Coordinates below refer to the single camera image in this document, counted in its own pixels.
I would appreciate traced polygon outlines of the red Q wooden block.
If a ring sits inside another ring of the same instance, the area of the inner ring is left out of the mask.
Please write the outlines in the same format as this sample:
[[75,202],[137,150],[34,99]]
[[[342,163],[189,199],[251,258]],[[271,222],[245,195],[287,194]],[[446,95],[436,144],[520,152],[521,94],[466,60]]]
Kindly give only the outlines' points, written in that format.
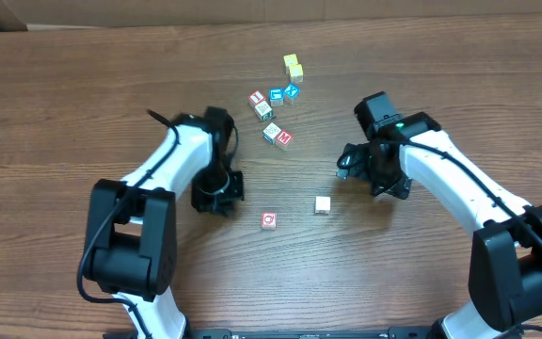
[[277,229],[277,214],[275,212],[262,212],[261,227],[263,230],[275,231]]

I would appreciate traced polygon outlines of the cow picture number 2 block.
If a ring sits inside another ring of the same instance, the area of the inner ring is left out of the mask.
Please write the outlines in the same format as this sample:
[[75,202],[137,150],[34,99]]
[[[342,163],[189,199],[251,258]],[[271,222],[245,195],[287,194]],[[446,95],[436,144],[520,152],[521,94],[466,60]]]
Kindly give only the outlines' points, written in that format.
[[314,204],[315,214],[329,214],[331,211],[331,198],[327,196],[316,196]]

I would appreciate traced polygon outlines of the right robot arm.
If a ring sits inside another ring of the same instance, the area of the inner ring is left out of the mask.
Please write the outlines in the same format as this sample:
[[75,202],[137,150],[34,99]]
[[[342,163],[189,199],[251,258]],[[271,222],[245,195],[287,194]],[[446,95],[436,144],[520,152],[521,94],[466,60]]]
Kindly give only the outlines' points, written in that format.
[[471,238],[469,301],[415,332],[417,338],[519,338],[542,315],[542,205],[493,181],[424,112],[404,117],[385,92],[354,114],[367,139],[337,161],[343,179],[370,183],[371,194],[406,199],[412,182],[432,193]]

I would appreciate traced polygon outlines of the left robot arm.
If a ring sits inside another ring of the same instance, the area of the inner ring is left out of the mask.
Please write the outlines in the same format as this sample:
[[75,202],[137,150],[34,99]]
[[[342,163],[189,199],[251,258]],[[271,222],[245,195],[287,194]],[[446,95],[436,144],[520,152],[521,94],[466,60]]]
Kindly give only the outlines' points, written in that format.
[[148,113],[167,135],[133,172],[92,188],[76,285],[88,302],[123,306],[135,326],[128,338],[188,338],[188,319],[170,289],[176,202],[189,189],[193,208],[226,217],[244,199],[243,174],[231,168],[236,151],[228,147],[238,143],[238,130],[219,107],[172,120]]

